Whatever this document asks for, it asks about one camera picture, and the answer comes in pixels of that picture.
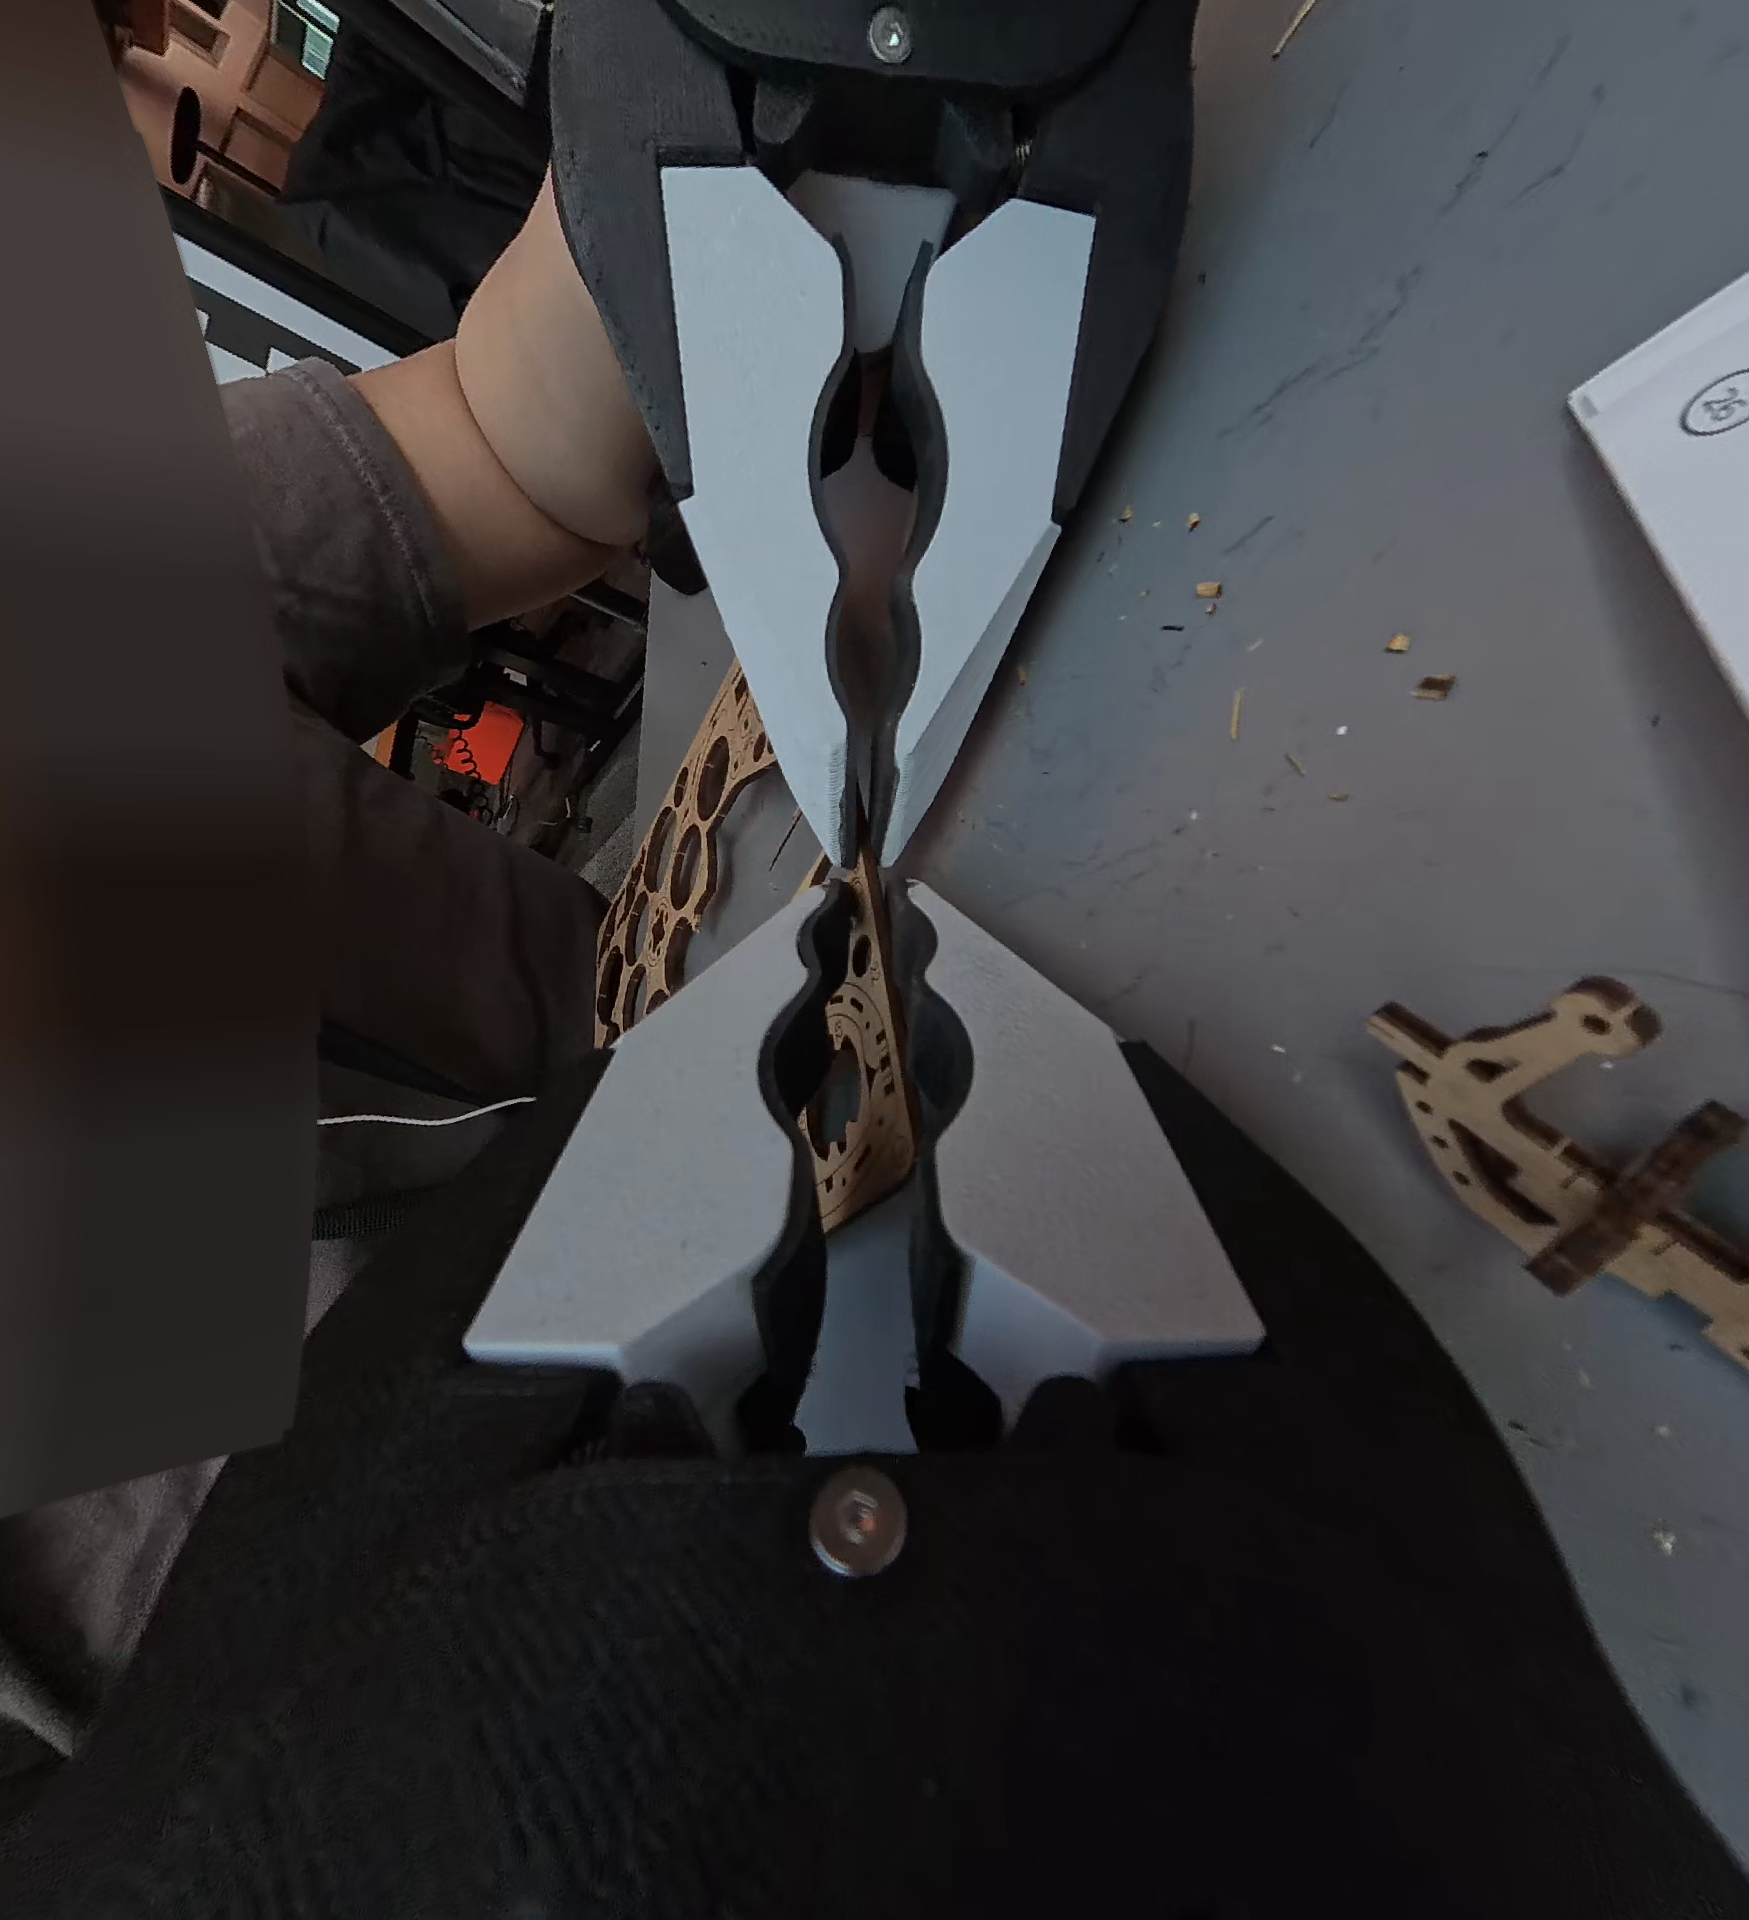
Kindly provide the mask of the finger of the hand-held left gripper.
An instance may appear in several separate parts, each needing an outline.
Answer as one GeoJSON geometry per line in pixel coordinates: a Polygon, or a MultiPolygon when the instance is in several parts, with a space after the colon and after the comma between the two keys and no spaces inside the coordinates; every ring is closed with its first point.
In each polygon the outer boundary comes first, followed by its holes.
{"type": "Polygon", "coordinates": [[[921,482],[895,620],[917,673],[893,731],[886,867],[931,811],[1059,542],[1093,241],[1093,215],[1011,198],[910,291],[895,371],[921,417],[921,482]]]}
{"type": "Polygon", "coordinates": [[[832,240],[748,164],[670,164],[662,202],[692,492],[682,515],[783,774],[838,867],[859,848],[832,673],[842,559],[818,449],[849,361],[832,240]]]}

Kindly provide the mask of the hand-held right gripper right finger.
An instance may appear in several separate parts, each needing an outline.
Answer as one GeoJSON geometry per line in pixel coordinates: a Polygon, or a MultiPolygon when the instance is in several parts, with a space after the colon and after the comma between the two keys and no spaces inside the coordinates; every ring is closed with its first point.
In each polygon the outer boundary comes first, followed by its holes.
{"type": "Polygon", "coordinates": [[[1113,1027],[921,881],[890,927],[917,1446],[991,1449],[1056,1378],[1253,1353],[1263,1320],[1113,1027]]]}

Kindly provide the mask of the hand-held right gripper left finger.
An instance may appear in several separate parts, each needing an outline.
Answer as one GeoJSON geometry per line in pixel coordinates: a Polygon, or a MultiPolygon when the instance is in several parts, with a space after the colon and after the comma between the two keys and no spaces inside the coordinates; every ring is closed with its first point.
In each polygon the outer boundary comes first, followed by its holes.
{"type": "Polygon", "coordinates": [[[807,1449],[826,1251],[800,1119],[853,937],[832,879],[611,1050],[468,1328],[472,1361],[664,1382],[727,1451],[807,1449]]]}

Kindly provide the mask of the perforated wooden parts sheet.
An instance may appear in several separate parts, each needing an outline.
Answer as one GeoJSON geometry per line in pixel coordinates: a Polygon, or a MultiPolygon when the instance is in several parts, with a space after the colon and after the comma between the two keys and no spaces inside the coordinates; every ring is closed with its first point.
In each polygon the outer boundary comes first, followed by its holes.
{"type": "MultiPolygon", "coordinates": [[[[776,768],[740,662],[729,664],[637,856],[607,904],[597,946],[597,1043],[616,1043],[685,982],[685,963],[718,895],[720,830],[738,795],[776,768]]],[[[800,1119],[826,1233],[890,1194],[917,1154],[916,1095],[905,1083],[905,1024],[888,981],[888,920],[878,868],[821,858],[805,881],[838,879],[853,898],[845,972],[828,997],[832,1066],[853,1067],[854,1113],[834,1138],[815,1095],[800,1119]]]]}

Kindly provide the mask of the person's left forearm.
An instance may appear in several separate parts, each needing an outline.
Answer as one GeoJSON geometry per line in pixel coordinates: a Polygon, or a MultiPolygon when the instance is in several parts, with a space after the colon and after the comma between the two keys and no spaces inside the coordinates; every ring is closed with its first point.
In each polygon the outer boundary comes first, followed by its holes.
{"type": "Polygon", "coordinates": [[[414,475],[473,631],[591,587],[646,537],[660,463],[553,178],[454,339],[353,386],[414,475]]]}

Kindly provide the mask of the wooden model assembly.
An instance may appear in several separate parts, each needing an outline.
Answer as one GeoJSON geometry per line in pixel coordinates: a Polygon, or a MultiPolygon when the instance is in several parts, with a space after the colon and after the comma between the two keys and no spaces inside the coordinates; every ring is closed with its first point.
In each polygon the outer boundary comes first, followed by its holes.
{"type": "Polygon", "coordinates": [[[1641,995],[1586,976],[1523,1021],[1459,1037],[1391,1002],[1366,1030],[1397,1059],[1397,1087],[1430,1164],[1512,1243],[1536,1283],[1565,1298],[1610,1275],[1644,1298],[1674,1299],[1749,1374],[1749,1251],[1684,1206],[1749,1119],[1705,1099],[1633,1163],[1610,1164],[1528,1101],[1565,1067],[1617,1063],[1654,1043],[1660,1020],[1641,995]]]}

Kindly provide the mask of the white sign with black print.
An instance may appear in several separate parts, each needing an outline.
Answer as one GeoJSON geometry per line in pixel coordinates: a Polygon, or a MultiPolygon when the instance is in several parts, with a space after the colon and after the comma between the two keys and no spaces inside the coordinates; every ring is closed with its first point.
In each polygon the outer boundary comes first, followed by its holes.
{"type": "Polygon", "coordinates": [[[175,231],[175,246],[213,380],[223,388],[312,359],[353,376],[408,354],[376,315],[363,322],[336,317],[185,231],[175,231]]]}

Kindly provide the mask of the brown wooden furniture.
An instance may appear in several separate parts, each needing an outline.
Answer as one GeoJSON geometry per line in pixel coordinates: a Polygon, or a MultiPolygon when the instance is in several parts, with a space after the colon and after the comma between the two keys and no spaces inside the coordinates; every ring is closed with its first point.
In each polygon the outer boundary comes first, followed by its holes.
{"type": "Polygon", "coordinates": [[[322,103],[335,12],[97,2],[94,14],[158,181],[223,220],[273,204],[322,103]]]}

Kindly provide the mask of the scattered wood chips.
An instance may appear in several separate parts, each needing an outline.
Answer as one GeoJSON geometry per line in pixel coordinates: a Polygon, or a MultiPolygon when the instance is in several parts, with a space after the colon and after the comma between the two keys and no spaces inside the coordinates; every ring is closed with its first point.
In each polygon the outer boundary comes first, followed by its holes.
{"type": "Polygon", "coordinates": [[[1102,688],[1134,685],[1108,724],[1113,811],[1189,837],[1354,804],[1366,762],[1463,687],[1433,614],[1386,580],[1398,547],[1349,510],[1096,515],[1102,688]]]}

